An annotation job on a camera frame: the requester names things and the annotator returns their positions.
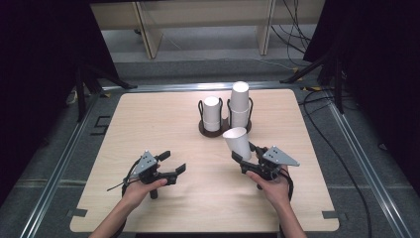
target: wooden table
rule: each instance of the wooden table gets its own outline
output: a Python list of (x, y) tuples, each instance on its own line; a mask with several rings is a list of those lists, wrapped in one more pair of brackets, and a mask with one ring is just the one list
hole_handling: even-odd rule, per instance
[[(200, 134), (198, 101), (221, 97), (223, 117), (230, 90), (125, 94), (121, 97), (74, 216), (74, 232), (93, 231), (121, 198), (118, 184), (145, 150), (154, 156), (170, 150), (161, 172), (186, 163), (176, 185), (158, 190), (132, 212), (130, 232), (277, 232), (278, 220), (263, 192), (231, 159), (222, 136)], [(336, 218), (322, 211), (334, 207), (293, 92), (289, 89), (251, 90), (254, 101), (250, 142), (278, 146), (301, 166), (290, 167), (295, 189), (293, 209), (305, 231), (334, 231)], [(257, 159), (253, 154), (251, 162)]]

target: forearm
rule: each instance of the forearm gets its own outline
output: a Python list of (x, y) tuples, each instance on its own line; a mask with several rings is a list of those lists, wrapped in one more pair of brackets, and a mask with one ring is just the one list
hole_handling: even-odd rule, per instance
[(274, 208), (286, 238), (306, 237), (289, 202), (278, 203)]
[(134, 208), (133, 205), (121, 199), (89, 237), (111, 237), (123, 225)]

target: metal frame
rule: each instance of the metal frame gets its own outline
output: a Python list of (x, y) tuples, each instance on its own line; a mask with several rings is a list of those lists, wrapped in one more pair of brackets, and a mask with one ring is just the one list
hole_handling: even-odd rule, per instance
[[(330, 91), (326, 91), (325, 94), (327, 94), (327, 96), (333, 97)], [(329, 104), (329, 107), (334, 117), (336, 118), (337, 124), (340, 126), (344, 137), (349, 143), (349, 146), (355, 155), (355, 159), (358, 162), (362, 172), (364, 173), (364, 176), (367, 179), (367, 183), (370, 185), (370, 188), (376, 197), (377, 202), (382, 208), (382, 211), (386, 216), (386, 219), (388, 220), (388, 223), (394, 231), (396, 237), (413, 237), (406, 225), (406, 222), (401, 217), (400, 211), (394, 200), (386, 190), (372, 164), (370, 163), (367, 154), (359, 143), (359, 140), (353, 132), (349, 122), (347, 121), (346, 116), (341, 114), (339, 109), (333, 103)]]
[[(275, 89), (275, 88), (290, 88), (299, 87), (295, 84), (281, 84), (277, 81), (253, 81), (248, 82), (250, 88), (253, 89)], [(122, 92), (122, 93), (140, 93), (140, 92), (165, 92), (165, 91), (200, 91), (200, 90), (228, 90), (231, 89), (233, 82), (221, 83), (190, 83), (190, 84), (170, 84), (170, 85), (142, 85), (133, 89), (124, 89), (120, 86), (104, 87), (103, 93), (106, 92)], [(332, 96), (331, 92), (325, 92), (328, 96)], [(74, 148), (83, 132), (89, 115), (95, 105), (99, 94), (94, 94), (89, 101), (89, 105), (85, 116), (77, 123), (59, 161), (56, 165), (51, 178), (45, 186), (43, 193), (32, 211), (30, 218), (22, 232), (21, 238), (35, 237), (41, 222), (51, 204), (53, 196), (59, 185), (59, 181), (65, 172), (65, 169), (73, 154)], [(371, 165), (368, 156), (365, 154), (361, 144), (359, 143), (355, 133), (349, 125), (345, 115), (341, 114), (335, 105), (330, 104), (330, 109), (340, 126), (343, 135), (348, 141), (355, 158), (361, 167), (367, 182), (370, 185), (380, 207), (382, 208), (390, 226), (392, 227), (397, 237), (413, 237), (408, 229), (405, 221), (400, 215), (398, 207), (393, 201), (390, 194), (387, 192), (376, 171)]]

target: paper cup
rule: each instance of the paper cup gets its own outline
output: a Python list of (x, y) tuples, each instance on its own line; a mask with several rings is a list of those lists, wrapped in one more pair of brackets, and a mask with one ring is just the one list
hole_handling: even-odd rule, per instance
[(215, 132), (220, 129), (220, 121), (215, 122), (215, 123), (209, 123), (209, 122), (203, 121), (203, 126), (204, 126), (204, 129), (206, 129), (207, 131)]
[(243, 112), (250, 108), (250, 87), (246, 82), (237, 81), (234, 83), (231, 93), (230, 107), (234, 111)]
[(229, 126), (232, 128), (234, 127), (247, 127), (248, 125), (248, 119), (250, 117), (250, 109), (244, 111), (244, 112), (237, 112), (234, 110), (231, 110), (231, 114), (229, 115)]
[(247, 129), (243, 127), (232, 128), (223, 133), (223, 138), (225, 138), (229, 149), (240, 155), (244, 161), (251, 158)]
[(208, 96), (203, 102), (203, 120), (210, 124), (220, 122), (220, 101), (215, 96)]

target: metal bracket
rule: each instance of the metal bracket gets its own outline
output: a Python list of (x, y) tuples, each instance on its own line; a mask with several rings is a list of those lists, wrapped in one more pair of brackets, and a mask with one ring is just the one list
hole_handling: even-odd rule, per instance
[(277, 146), (272, 146), (266, 151), (262, 157), (268, 161), (275, 163), (276, 165), (287, 165), (287, 166), (300, 166), (300, 163), (295, 161), (293, 158), (285, 154)]
[(155, 157), (149, 151), (145, 151), (145, 153), (140, 158), (139, 163), (136, 165), (133, 173), (130, 175), (130, 178), (138, 177), (139, 174), (156, 165), (157, 163), (158, 161), (155, 159)]

